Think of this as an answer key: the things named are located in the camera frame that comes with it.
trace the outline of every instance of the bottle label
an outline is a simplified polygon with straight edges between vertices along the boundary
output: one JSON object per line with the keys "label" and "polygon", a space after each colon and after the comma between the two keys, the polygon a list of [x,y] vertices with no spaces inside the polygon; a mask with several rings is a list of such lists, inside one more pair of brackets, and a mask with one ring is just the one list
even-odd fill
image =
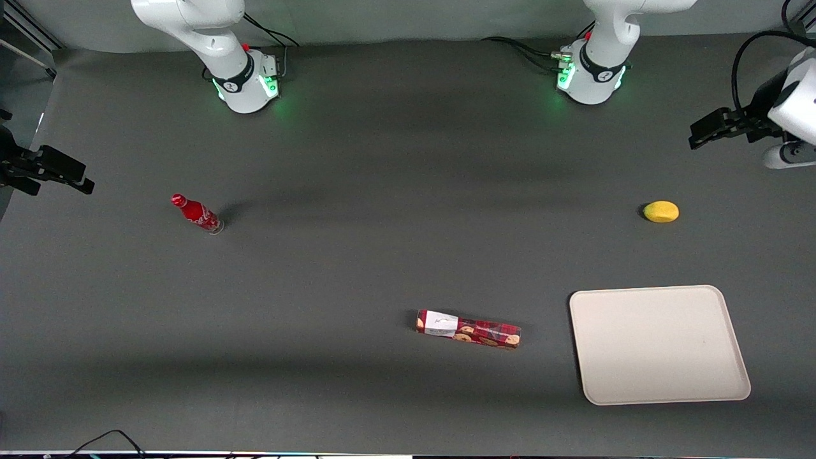
{"label": "bottle label", "polygon": [[218,217],[210,211],[210,209],[202,206],[203,213],[198,220],[191,220],[193,223],[198,225],[204,230],[212,231],[215,228],[218,228]]}

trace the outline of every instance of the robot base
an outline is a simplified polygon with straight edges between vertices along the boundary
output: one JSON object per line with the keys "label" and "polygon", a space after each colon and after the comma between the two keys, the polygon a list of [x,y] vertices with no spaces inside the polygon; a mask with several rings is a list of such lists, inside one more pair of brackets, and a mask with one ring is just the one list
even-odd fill
{"label": "robot base", "polygon": [[[586,43],[584,39],[576,40],[570,45],[561,47],[561,51],[571,52],[572,56],[578,56]],[[621,78],[625,72],[626,67],[623,67],[620,73],[613,76],[608,82],[597,82],[592,74],[581,65],[580,60],[574,58],[573,62],[569,63],[558,75],[556,88],[566,92],[580,104],[598,105],[606,102],[614,90],[620,87]]]}
{"label": "robot base", "polygon": [[255,61],[255,72],[239,92],[222,91],[218,84],[213,82],[218,89],[218,97],[226,102],[233,112],[240,114],[250,114],[262,109],[278,94],[275,56],[266,56],[258,50],[249,50],[247,54]]}

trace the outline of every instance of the bottle cap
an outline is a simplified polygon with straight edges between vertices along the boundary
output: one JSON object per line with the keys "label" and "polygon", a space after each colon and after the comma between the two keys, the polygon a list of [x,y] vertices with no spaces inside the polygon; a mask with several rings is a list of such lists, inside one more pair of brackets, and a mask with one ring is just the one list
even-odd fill
{"label": "bottle cap", "polygon": [[184,205],[187,203],[187,198],[185,198],[181,194],[176,193],[173,194],[172,198],[170,198],[170,202],[173,203],[173,205],[176,207],[184,207]]}

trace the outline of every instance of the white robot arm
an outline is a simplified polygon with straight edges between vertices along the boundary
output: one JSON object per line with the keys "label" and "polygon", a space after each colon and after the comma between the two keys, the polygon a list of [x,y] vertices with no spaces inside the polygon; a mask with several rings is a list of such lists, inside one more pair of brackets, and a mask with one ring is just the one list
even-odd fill
{"label": "white robot arm", "polygon": [[262,109],[278,94],[273,56],[246,50],[227,29],[244,16],[244,0],[131,0],[146,25],[192,49],[213,76],[219,97],[241,114]]}
{"label": "white robot arm", "polygon": [[691,125],[691,148],[743,134],[749,143],[782,137],[782,144],[765,151],[766,167],[816,165],[816,49],[806,48],[760,86],[743,112],[723,107],[699,119]]}
{"label": "white robot arm", "polygon": [[641,36],[634,15],[672,13],[691,8],[697,0],[583,0],[595,13],[589,40],[580,38],[561,48],[573,56],[557,88],[576,101],[595,105],[618,89],[625,62]]}

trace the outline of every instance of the gray backdrop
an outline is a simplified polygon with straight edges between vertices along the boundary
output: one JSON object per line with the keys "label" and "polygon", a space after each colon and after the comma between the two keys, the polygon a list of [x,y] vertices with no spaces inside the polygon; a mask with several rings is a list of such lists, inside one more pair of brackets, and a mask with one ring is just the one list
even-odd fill
{"label": "gray backdrop", "polygon": [[[20,0],[69,47],[95,51],[171,51],[184,46],[142,25],[129,0]],[[688,11],[644,16],[645,35],[739,33],[781,24],[781,0],[698,0]],[[793,0],[791,12],[806,3]],[[262,24],[302,43],[398,39],[470,40],[488,35],[560,37],[592,20],[581,0],[246,0]],[[270,43],[243,22],[248,42]]]}

